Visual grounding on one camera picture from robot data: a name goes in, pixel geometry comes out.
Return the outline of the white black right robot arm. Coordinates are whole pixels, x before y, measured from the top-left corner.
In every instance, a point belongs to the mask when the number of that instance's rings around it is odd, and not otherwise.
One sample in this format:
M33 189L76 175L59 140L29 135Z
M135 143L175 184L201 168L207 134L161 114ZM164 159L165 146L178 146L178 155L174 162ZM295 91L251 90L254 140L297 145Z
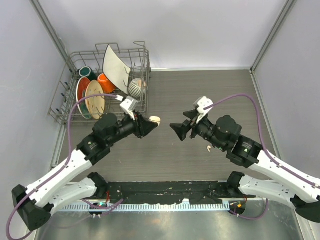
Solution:
M261 173L272 182L258 180L240 172L233 172L226 184L226 193L233 198L240 194L257 196L279 202L295 210L301 217L314 223L320 221L320 180L285 163L263 146L242 135L242 127L229 115L211 123L207 115L196 110L184 112L183 123L170 127L181 141L188 133L208 141L226 153L233 164Z

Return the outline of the beige earbud charging case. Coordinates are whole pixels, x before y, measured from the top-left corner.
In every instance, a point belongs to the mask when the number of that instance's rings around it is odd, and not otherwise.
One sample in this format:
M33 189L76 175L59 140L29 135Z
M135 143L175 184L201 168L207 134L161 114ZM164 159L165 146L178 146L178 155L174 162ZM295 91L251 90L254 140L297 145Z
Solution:
M158 126L161 123L161 118L158 117L158 116L150 116L148 120L153 122L153 123L156 123Z

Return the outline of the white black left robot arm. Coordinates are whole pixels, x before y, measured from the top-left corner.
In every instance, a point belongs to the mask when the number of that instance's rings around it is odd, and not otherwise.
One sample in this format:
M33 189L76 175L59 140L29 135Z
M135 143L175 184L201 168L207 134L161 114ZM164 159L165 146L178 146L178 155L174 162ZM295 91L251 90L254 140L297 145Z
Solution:
M32 184L17 185L12 189L15 210L27 226L34 231L45 225L58 209L83 198L102 199L108 184L94 172L78 184L67 187L74 177L96 165L111 152L111 147L135 135L141 139L160 125L158 116L143 117L139 112L125 114L119 120L107 113L94 124L92 133L85 137L76 149L57 167Z

